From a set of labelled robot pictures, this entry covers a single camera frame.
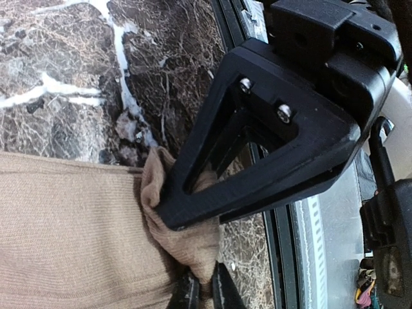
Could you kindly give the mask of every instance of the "cloth rag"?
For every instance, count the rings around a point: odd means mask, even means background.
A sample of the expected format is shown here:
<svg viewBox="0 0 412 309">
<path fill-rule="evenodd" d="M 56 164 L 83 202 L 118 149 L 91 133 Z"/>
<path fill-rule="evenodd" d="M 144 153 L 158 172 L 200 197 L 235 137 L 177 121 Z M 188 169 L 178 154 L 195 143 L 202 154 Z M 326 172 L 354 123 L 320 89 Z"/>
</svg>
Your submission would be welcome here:
<svg viewBox="0 0 412 309">
<path fill-rule="evenodd" d="M 175 232 L 154 210 L 173 162 L 162 148 L 143 169 L 0 153 L 0 308 L 164 309 L 182 265 L 212 308 L 218 221 Z"/>
</svg>

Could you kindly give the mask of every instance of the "brown marble surface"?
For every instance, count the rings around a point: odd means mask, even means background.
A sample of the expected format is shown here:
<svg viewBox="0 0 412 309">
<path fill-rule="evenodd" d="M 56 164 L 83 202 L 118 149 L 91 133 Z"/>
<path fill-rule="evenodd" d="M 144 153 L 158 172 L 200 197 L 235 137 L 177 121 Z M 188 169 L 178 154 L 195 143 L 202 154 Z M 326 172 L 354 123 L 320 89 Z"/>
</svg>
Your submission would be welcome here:
<svg viewBox="0 0 412 309">
<path fill-rule="evenodd" d="M 0 149 L 124 165 L 154 144 L 177 155 L 222 56 L 208 1 L 0 0 Z M 261 216 L 221 229 L 247 308 L 273 308 Z"/>
</svg>

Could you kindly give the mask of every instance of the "black plastic bracket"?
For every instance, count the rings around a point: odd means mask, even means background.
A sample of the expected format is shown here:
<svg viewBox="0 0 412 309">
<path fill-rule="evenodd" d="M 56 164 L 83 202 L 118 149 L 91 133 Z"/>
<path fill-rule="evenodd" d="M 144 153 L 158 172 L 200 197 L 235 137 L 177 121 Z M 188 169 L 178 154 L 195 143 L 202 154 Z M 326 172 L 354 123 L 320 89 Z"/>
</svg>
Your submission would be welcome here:
<svg viewBox="0 0 412 309">
<path fill-rule="evenodd" d="M 365 58 L 385 59 L 393 69 L 402 58 L 395 25 L 365 7 L 340 0 L 278 0 L 271 9 L 271 43 L 303 67 L 323 68 L 338 49 L 363 50 Z"/>
<path fill-rule="evenodd" d="M 370 138 L 371 163 L 378 194 L 362 206 L 360 216 L 366 245 L 373 250 L 378 296 L 385 308 L 412 308 L 412 180 L 395 182 L 380 139 L 388 133 L 378 118 Z"/>
<path fill-rule="evenodd" d="M 329 11 L 314 16 L 309 10 L 299 15 L 300 6 L 287 5 L 304 2 L 278 1 L 274 5 L 284 5 L 278 9 L 283 16 L 298 16 L 296 22 L 306 18 L 307 26 L 326 28 L 333 42 L 343 42 L 346 32 L 339 25 L 350 23 L 354 15 L 347 13 L 345 20 L 343 14 L 328 15 L 334 8 L 332 1 L 308 1 L 312 10 L 314 3 L 321 5 L 317 9 L 330 6 Z M 382 40 L 372 36 L 371 46 L 378 40 L 396 51 L 396 43 L 389 39 L 396 34 L 395 27 L 379 24 L 386 35 Z M 292 43 L 280 40 L 279 44 Z M 314 50 L 322 54 L 318 57 L 322 61 L 315 61 L 319 65 L 312 66 L 302 64 L 293 53 L 286 56 L 279 44 L 249 39 L 223 58 L 191 135 L 163 187 L 157 211 L 168 227 L 179 229 L 213 216 L 233 220 L 323 192 L 366 139 L 401 55 L 375 52 L 367 47 L 367 40 L 361 50 L 350 44 L 332 44 L 330 48 L 330 41 L 320 40 L 307 46 L 309 55 Z M 249 142 L 263 146 L 270 154 L 233 177 L 192 193 L 205 168 L 221 174 Z"/>
</svg>

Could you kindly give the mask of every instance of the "screw head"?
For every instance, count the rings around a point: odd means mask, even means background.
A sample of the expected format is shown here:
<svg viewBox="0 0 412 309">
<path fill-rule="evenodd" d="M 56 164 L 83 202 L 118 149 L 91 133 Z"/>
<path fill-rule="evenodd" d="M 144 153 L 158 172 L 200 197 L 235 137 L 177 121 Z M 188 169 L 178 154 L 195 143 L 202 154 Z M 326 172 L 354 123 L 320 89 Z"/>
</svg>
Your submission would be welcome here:
<svg viewBox="0 0 412 309">
<path fill-rule="evenodd" d="M 363 44 L 361 42 L 356 43 L 357 50 L 363 50 Z"/>
<path fill-rule="evenodd" d="M 250 79 L 245 77 L 244 79 L 240 80 L 239 84 L 240 84 L 240 89 L 244 93 L 247 93 L 247 94 L 250 93 L 250 89 L 252 89 L 252 82 L 250 81 Z"/>
<path fill-rule="evenodd" d="M 288 105 L 282 104 L 277 108 L 277 116 L 283 123 L 289 124 L 290 117 L 292 117 L 292 110 Z"/>
</svg>

